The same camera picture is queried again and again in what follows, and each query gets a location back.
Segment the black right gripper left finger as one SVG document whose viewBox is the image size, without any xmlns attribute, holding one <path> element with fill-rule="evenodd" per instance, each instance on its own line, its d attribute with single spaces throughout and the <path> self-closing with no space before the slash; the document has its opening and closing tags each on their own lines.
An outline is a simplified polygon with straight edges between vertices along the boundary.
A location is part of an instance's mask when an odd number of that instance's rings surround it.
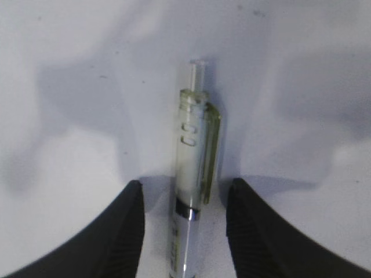
<svg viewBox="0 0 371 278">
<path fill-rule="evenodd" d="M 143 241 L 143 186 L 132 180 L 86 228 L 9 277 L 136 277 Z"/>
</svg>

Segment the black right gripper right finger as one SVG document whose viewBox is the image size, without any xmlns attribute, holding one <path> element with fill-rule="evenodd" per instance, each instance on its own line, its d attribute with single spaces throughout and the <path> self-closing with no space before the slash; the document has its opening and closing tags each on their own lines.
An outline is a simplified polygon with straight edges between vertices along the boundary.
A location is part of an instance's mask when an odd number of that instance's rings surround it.
<svg viewBox="0 0 371 278">
<path fill-rule="evenodd" d="M 237 277 L 370 277 L 288 223 L 241 178 L 228 191 L 226 221 Z"/>
</svg>

